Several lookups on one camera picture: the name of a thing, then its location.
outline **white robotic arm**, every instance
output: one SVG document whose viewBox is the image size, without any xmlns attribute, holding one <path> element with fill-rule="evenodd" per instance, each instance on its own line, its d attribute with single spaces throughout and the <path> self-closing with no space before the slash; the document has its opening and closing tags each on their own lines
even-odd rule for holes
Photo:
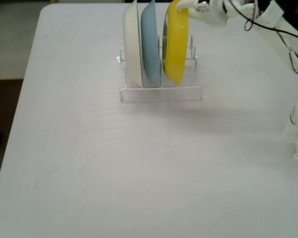
<svg viewBox="0 0 298 238">
<path fill-rule="evenodd" d="M 283 18 L 284 11 L 274 0 L 264 11 L 260 11 L 258 1 L 181 0 L 177 8 L 188 8 L 189 17 L 214 27 L 225 26 L 229 18 L 242 15 L 298 74 L 298 30 Z M 284 138 L 295 145 L 293 159 L 298 162 L 298 101 L 291 112 Z"/>
</svg>

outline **white plate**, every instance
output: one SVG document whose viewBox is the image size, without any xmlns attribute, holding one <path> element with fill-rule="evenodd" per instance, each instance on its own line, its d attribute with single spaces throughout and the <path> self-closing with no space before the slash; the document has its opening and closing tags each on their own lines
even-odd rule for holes
<svg viewBox="0 0 298 238">
<path fill-rule="evenodd" d="M 137 0 L 124 13 L 124 48 L 127 77 L 143 86 Z"/>
</svg>

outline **table surface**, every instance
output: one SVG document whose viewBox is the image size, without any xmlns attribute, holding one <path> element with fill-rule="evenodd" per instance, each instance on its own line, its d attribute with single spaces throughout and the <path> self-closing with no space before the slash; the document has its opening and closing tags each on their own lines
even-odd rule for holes
<svg viewBox="0 0 298 238">
<path fill-rule="evenodd" d="M 126 7 L 42 10 L 0 174 L 0 238 L 298 238 L 298 163 L 281 140 L 298 77 L 241 18 L 192 20 L 203 100 L 121 103 Z"/>
</svg>

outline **blue plate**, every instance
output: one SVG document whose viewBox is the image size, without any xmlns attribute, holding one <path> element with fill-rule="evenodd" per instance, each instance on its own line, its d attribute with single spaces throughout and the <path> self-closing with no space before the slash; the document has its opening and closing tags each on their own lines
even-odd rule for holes
<svg viewBox="0 0 298 238">
<path fill-rule="evenodd" d="M 146 76 L 161 86 L 161 67 L 155 2 L 152 0 L 141 14 L 141 41 Z"/>
</svg>

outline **gray floor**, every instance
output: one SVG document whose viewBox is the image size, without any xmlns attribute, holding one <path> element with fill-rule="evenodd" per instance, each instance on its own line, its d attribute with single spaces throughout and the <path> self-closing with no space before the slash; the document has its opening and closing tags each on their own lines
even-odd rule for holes
<svg viewBox="0 0 298 238">
<path fill-rule="evenodd" d="M 48 4 L 0 4 L 0 79 L 24 77 L 39 13 Z"/>
</svg>

